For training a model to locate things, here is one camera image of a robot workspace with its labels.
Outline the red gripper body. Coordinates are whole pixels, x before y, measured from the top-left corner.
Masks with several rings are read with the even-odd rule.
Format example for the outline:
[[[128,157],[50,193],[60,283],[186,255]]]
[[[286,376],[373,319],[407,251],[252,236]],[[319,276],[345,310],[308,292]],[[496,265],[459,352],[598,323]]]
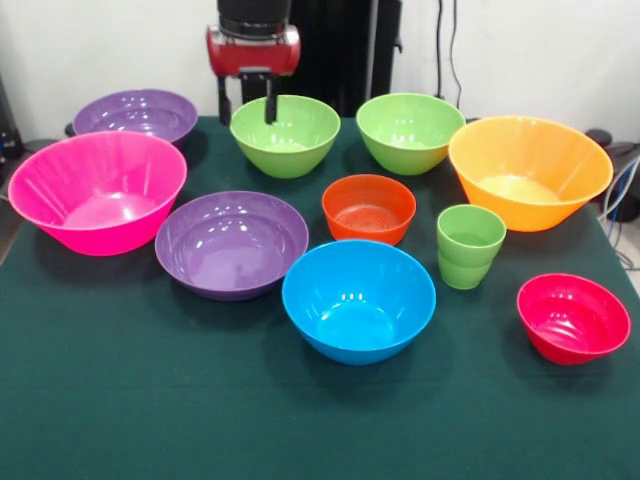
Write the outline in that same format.
[[[300,35],[293,25],[287,25],[275,37],[262,40],[229,36],[214,25],[206,30],[206,46],[211,69],[217,77],[291,76],[301,56]]]

